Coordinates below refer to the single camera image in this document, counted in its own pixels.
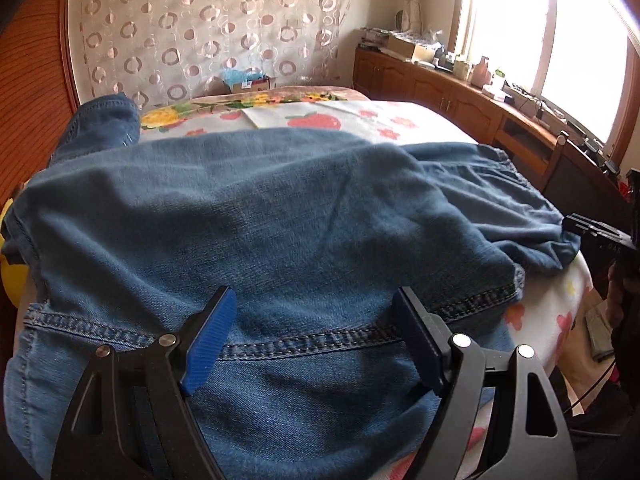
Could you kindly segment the person's right hand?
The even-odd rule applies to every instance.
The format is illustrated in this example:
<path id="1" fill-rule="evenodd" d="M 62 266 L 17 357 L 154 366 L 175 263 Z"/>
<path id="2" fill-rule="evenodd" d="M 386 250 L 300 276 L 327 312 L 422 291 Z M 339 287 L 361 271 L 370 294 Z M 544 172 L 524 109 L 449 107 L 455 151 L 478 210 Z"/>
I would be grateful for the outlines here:
<path id="1" fill-rule="evenodd" d="M 612 328 L 616 328 L 623 321 L 623 301 L 628 283 L 622 268 L 614 263 L 608 270 L 608 296 L 606 297 L 606 317 Z"/>

